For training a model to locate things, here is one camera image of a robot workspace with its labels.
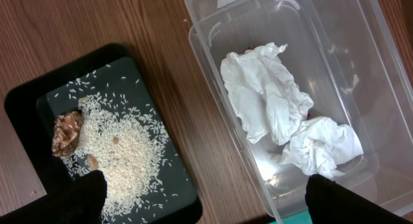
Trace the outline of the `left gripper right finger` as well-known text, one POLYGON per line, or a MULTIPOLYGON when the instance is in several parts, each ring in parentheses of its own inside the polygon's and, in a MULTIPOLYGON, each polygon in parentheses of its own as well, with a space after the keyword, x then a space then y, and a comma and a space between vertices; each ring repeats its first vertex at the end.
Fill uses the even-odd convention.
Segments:
POLYGON ((411 224, 319 174, 308 178, 305 202, 313 224, 411 224))

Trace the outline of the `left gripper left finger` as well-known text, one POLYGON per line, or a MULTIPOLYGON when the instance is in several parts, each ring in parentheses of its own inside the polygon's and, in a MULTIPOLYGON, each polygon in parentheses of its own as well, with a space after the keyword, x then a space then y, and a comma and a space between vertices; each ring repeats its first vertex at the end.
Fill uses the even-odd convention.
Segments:
POLYGON ((94 170, 60 192, 1 216, 1 223, 98 223, 106 193, 103 173, 94 170))

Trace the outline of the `white napkin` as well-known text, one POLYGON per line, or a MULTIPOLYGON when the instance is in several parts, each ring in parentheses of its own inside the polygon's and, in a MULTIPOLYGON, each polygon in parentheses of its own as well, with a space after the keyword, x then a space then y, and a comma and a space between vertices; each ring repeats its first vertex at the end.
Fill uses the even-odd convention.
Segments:
POLYGON ((293 164, 307 176, 320 174, 332 179, 344 175, 338 165, 362 154, 361 142, 350 125, 339 125, 329 117, 320 116, 302 122, 285 145, 278 163, 293 164))
POLYGON ((277 145, 289 142, 314 106, 278 57, 287 46, 271 42, 244 54, 230 52, 221 62, 228 98, 252 144, 267 134, 277 145))

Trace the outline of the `brown food scrap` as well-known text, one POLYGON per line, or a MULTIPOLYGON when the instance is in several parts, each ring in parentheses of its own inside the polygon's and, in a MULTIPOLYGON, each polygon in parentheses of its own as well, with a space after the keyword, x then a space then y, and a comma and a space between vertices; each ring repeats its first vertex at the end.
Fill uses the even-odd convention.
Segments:
POLYGON ((61 158, 74 153, 82 126, 83 117, 78 111, 58 115, 54 125, 52 155, 61 158))

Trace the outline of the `red snack wrapper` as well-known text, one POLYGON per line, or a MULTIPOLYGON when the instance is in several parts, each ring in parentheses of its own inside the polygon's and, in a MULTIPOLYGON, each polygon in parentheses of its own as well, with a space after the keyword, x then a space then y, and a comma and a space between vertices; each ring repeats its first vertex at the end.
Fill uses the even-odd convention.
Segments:
POLYGON ((311 116, 310 111, 308 111, 306 120, 310 120, 310 119, 312 119, 312 116, 311 116))

